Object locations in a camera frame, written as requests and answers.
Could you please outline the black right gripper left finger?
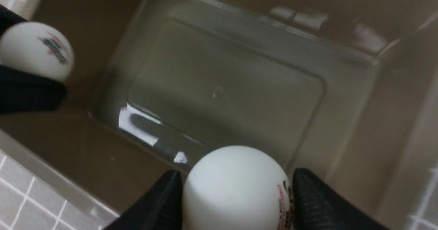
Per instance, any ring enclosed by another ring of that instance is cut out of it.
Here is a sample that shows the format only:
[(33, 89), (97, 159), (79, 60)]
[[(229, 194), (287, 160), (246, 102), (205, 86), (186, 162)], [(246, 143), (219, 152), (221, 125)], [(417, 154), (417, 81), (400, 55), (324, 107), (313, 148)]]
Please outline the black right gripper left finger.
[(166, 171), (127, 211), (105, 230), (181, 230), (183, 182), (181, 173)]

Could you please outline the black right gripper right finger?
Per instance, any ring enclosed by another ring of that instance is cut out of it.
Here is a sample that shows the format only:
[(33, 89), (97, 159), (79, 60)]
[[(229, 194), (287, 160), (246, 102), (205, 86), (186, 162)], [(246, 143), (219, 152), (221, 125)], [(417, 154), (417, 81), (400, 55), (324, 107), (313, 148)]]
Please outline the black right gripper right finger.
[(294, 170), (295, 230), (386, 230), (307, 168)]

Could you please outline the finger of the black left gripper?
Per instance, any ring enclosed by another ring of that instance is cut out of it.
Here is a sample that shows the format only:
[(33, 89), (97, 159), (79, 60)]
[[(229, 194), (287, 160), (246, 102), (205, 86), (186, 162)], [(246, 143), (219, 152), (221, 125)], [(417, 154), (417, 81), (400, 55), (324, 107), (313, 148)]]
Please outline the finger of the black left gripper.
[[(1, 35), (7, 28), (22, 22), (31, 22), (1, 6)], [(1, 63), (1, 114), (55, 111), (67, 96), (64, 82), (41, 77)]]

